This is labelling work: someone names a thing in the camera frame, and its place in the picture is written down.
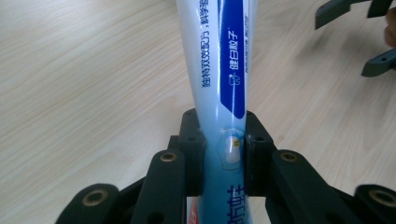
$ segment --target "blue label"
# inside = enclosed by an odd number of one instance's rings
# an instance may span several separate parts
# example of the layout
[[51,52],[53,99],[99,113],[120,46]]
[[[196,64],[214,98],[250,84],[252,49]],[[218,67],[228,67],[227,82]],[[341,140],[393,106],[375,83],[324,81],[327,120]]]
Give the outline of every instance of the blue label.
[[244,6],[219,0],[220,101],[238,119],[245,116]]

